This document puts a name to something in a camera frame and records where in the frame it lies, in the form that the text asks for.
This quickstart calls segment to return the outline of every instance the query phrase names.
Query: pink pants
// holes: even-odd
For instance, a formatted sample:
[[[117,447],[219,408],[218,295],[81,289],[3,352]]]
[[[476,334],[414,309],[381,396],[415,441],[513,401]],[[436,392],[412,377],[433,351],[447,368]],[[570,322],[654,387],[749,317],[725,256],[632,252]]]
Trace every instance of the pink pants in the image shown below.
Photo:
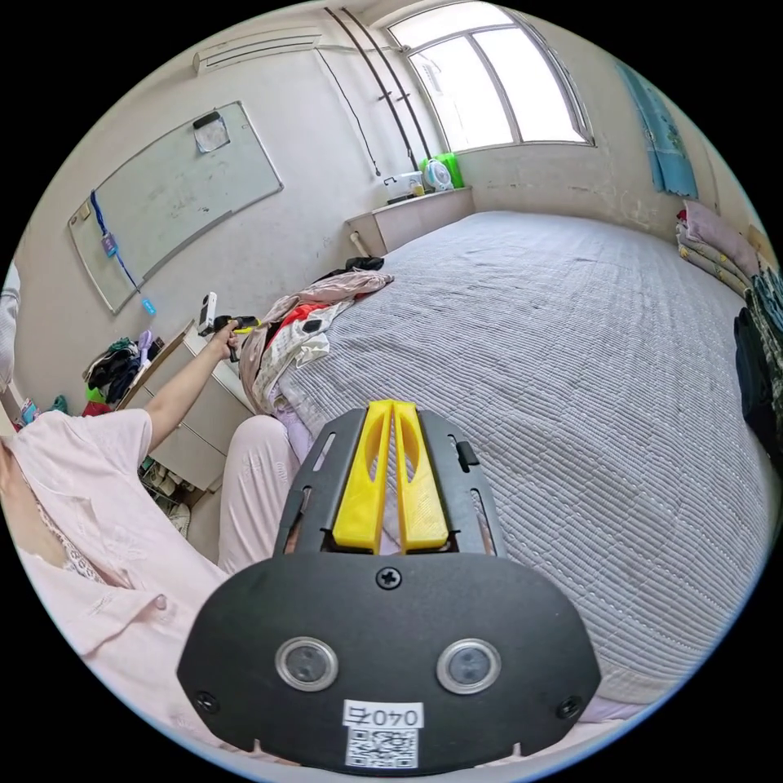
[[[285,498],[299,469],[285,427],[254,416],[234,433],[223,471],[218,566],[236,573],[272,557]],[[384,531],[381,554],[399,551]]]

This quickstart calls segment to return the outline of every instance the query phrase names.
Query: lace trim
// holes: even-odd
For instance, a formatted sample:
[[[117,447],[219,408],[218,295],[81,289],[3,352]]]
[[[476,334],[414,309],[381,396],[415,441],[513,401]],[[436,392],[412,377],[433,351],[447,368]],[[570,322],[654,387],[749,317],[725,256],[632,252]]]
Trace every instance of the lace trim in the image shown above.
[[[28,484],[27,479],[24,479],[24,482],[27,484],[30,492],[33,492],[33,489]],[[35,500],[35,506],[38,509],[38,514],[41,516],[41,522],[43,522],[44,525],[49,528],[52,535],[54,535],[54,537],[60,542],[63,549],[65,550],[66,556],[68,557],[68,560],[63,566],[63,570],[73,571],[85,579],[90,579],[93,582],[106,584],[100,574],[98,574],[98,572],[95,571],[95,569],[92,567],[90,561],[68,540],[68,538],[60,531],[55,523],[52,522],[51,517],[46,513],[46,510],[38,501],[38,498],[35,497],[35,492],[33,492],[33,499]]]

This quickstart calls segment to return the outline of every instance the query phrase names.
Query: white wall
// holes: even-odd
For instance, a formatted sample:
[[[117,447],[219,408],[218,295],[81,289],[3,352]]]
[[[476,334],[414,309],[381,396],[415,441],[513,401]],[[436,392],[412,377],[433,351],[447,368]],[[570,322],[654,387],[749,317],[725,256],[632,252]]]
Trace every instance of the white wall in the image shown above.
[[[259,17],[196,48],[279,28],[273,20],[281,16]],[[284,16],[286,26],[320,25],[322,46],[351,45],[323,11]],[[158,69],[91,129],[33,213],[16,256],[23,293],[15,380],[39,406],[48,407],[64,393],[73,412],[80,412],[85,404],[81,373],[95,354],[115,338],[135,338],[145,328],[169,338],[197,313],[206,291],[217,293],[221,310],[262,316],[278,296],[356,255],[344,221],[383,203],[382,180],[375,176],[356,120],[316,52],[269,56],[196,77],[194,51]],[[361,56],[328,49],[323,54],[359,115],[383,176],[410,170],[391,113],[377,100],[381,91]],[[373,57],[392,89],[388,71]],[[412,82],[404,75],[403,80],[416,103]],[[153,319],[138,296],[113,316],[73,248],[69,216],[144,146],[234,100],[245,103],[284,190],[221,223],[167,263],[143,288],[157,308]],[[424,152],[412,122],[402,103],[396,107],[418,160]],[[420,102],[418,109],[435,143]]]
[[[385,26],[410,9],[439,0],[357,0],[366,24]],[[529,144],[462,153],[460,168],[480,210],[523,210],[579,215],[674,241],[683,203],[656,192],[639,119],[611,55],[567,30],[526,15],[560,56],[577,84],[595,135],[594,148]],[[694,169],[699,200],[745,233],[754,219],[747,196],[726,163],[693,123],[666,100]]]

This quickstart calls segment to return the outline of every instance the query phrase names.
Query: hand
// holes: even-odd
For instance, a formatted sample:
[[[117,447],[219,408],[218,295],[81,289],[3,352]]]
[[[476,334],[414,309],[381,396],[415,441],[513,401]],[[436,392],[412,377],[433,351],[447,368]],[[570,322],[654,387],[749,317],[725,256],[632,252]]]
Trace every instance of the hand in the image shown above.
[[[239,326],[239,321],[229,321],[219,332],[212,335],[207,347],[217,356],[218,361],[223,361],[231,356],[230,348],[237,349],[239,338],[234,330]]]

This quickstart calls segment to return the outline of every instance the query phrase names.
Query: gray quilted bedspread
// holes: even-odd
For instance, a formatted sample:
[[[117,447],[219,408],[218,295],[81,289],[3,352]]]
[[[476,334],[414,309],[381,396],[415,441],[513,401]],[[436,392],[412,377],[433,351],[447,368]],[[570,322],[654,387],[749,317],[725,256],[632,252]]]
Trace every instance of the gray quilted bedspread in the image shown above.
[[[582,613],[599,694],[654,701],[726,630],[778,512],[741,417],[743,302],[664,241],[547,215],[472,215],[390,253],[384,272],[395,281],[341,315],[330,354],[281,390],[314,435],[372,399],[452,419],[510,557]]]

